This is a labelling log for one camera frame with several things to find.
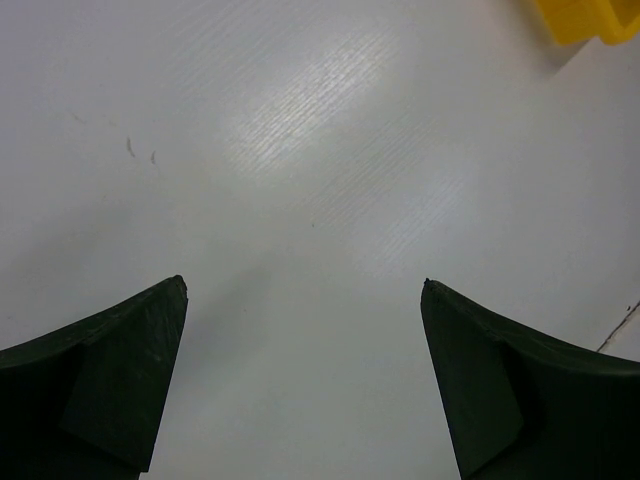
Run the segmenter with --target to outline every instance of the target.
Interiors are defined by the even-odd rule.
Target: white textured surface
[[[529,27],[0,3],[0,347],[182,273],[148,478],[456,478],[424,277],[591,348],[640,291],[640,42],[557,63]]]

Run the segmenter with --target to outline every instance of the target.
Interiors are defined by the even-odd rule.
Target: scuff mark
[[[131,158],[136,158],[136,154],[133,153],[133,148],[131,147],[131,137],[127,137],[127,152],[129,152]]]
[[[71,116],[73,117],[73,119],[74,119],[76,122],[78,122],[80,125],[86,125],[86,124],[87,124],[87,121],[86,121],[85,119],[80,118],[80,117],[79,117],[78,115],[76,115],[75,113],[73,113],[73,112],[71,112],[71,111],[70,111],[70,112],[69,112],[69,115],[71,115]]]

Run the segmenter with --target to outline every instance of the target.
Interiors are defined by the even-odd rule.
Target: floor crack
[[[600,345],[600,347],[596,350],[596,352],[602,353],[607,348],[609,348],[609,345],[611,345],[611,343],[613,342],[615,337],[618,335],[618,333],[620,333],[620,331],[624,327],[626,327],[631,323],[631,320],[633,320],[633,317],[635,316],[635,313],[636,311],[638,311],[638,309],[640,309],[640,302],[636,303],[636,306],[633,307],[631,311],[629,311],[629,313],[627,313],[627,316],[622,319],[622,322],[620,322],[620,324],[616,328],[613,329],[613,331],[609,334],[609,336],[602,343],[602,345]]]

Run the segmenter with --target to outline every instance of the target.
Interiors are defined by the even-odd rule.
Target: yellow object
[[[562,45],[598,35],[615,45],[640,30],[640,0],[536,0],[556,41]]]

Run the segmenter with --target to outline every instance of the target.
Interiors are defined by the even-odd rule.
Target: dark green plastic part
[[[149,470],[187,309],[181,277],[0,352],[1,479]]]
[[[640,479],[640,364],[429,281],[422,317],[463,479]]]

